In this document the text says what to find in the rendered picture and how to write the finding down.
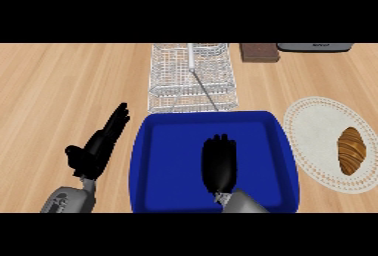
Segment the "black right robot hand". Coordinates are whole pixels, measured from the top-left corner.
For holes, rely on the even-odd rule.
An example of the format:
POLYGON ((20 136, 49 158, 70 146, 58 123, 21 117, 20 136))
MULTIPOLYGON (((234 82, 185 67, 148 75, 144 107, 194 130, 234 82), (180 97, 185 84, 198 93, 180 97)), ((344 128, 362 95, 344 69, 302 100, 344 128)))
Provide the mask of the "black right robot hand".
POLYGON ((216 134, 204 142, 201 175, 209 192, 231 193, 237 184, 237 141, 216 134))

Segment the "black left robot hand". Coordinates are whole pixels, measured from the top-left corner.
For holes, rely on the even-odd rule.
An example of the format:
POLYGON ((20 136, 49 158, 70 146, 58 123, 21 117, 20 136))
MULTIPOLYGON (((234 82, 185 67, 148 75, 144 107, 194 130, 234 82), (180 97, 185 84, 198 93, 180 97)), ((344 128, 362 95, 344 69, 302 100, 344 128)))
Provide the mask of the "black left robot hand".
POLYGON ((65 148, 68 166, 74 169, 76 177, 96 180, 102 175, 129 121, 127 103, 123 102, 114 110, 104 128, 95 132, 84 147, 70 145, 65 148))

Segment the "blue tray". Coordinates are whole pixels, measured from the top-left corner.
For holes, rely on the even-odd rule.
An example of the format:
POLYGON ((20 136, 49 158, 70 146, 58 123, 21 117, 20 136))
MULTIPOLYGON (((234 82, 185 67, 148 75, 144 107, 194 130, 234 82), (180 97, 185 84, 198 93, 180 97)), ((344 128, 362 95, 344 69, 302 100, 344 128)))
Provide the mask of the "blue tray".
POLYGON ((149 115, 135 140, 129 187, 136 213, 219 213, 214 195, 237 191, 268 211, 294 213, 299 174, 273 114, 149 115))

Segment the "white round placemat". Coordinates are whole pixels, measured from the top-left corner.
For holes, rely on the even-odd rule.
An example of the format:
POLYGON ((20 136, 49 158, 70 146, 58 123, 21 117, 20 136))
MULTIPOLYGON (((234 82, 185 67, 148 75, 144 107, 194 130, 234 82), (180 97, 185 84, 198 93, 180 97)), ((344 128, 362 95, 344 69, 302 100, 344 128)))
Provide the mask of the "white round placemat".
POLYGON ((288 107, 282 127, 297 165, 325 187, 341 193, 359 194, 378 186, 378 135, 343 103, 325 97, 302 98, 288 107), (341 171, 338 146, 349 128, 356 129, 367 150, 352 175, 341 171))

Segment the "brown croissant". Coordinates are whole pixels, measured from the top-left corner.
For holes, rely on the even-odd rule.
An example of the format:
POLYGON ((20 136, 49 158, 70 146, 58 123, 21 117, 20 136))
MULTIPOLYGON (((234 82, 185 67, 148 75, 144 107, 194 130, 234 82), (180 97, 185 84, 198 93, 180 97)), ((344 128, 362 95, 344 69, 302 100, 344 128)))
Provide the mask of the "brown croissant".
POLYGON ((338 138, 338 162, 344 175, 352 176, 367 159, 367 145, 355 127, 349 127, 338 138))

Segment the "brown block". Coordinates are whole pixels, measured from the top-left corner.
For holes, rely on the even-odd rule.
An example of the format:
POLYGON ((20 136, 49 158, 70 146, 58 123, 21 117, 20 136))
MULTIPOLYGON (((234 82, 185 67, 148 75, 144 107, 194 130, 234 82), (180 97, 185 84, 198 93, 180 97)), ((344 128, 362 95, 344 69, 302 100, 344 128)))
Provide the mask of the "brown block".
POLYGON ((241 56, 244 62, 275 63, 279 61, 279 51, 275 43, 242 43, 241 56))

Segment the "dark grey appliance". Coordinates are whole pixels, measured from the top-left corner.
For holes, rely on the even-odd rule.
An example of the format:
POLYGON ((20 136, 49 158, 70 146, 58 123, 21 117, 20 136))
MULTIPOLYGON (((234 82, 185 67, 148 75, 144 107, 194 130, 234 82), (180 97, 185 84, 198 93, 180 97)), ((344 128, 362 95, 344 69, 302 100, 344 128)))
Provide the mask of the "dark grey appliance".
POLYGON ((279 43, 278 49, 287 52, 347 52, 352 43, 279 43))

